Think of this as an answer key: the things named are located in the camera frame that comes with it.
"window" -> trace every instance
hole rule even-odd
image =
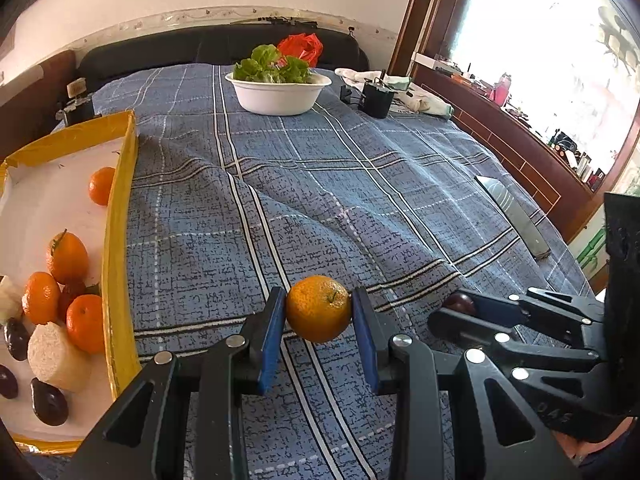
[[[471,0],[452,60],[511,75],[511,103],[546,142],[559,128],[607,173],[640,98],[640,51],[609,0]]]

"green lettuce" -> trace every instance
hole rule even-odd
[[[234,79],[239,81],[307,83],[309,76],[308,62],[295,56],[283,57],[272,44],[255,47],[251,57],[234,66]]]

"pink bottle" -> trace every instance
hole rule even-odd
[[[494,90],[494,102],[498,106],[504,106],[509,96],[509,88],[511,87],[511,76],[508,74],[502,74],[500,79],[495,85]]]

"orange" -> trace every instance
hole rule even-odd
[[[58,233],[47,248],[47,269],[63,285],[84,280],[89,256],[80,238],[66,229]]]
[[[286,309],[291,328],[312,343],[338,337],[351,320],[349,293],[326,276],[309,276],[292,286]]]
[[[79,349],[89,354],[104,354],[102,298],[95,294],[75,298],[66,311],[66,331]]]
[[[22,310],[32,323],[46,325],[56,320],[59,297],[60,287],[53,276],[46,272],[34,272],[24,287]]]
[[[101,168],[89,179],[89,198],[97,205],[107,205],[115,168]]]

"blue plaid bedspread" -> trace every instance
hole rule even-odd
[[[140,152],[129,203],[127,269],[142,362],[203,351],[261,310],[272,286],[326,274],[364,285],[378,311],[436,349],[429,313],[461,286],[507,296],[528,286],[591,295],[534,200],[450,121],[376,120],[338,99],[309,112],[240,107],[229,67],[146,70],[94,96],[103,114],[134,110]],[[551,247],[536,262],[474,181],[499,178]],[[529,342],[550,342],[522,328]],[[443,396],[447,477],[452,439]],[[314,345],[287,333],[273,387],[243,399],[252,478],[386,479],[395,398],[365,383],[353,327]],[[185,476],[193,476],[193,417]],[[65,459],[32,460],[54,478]]]

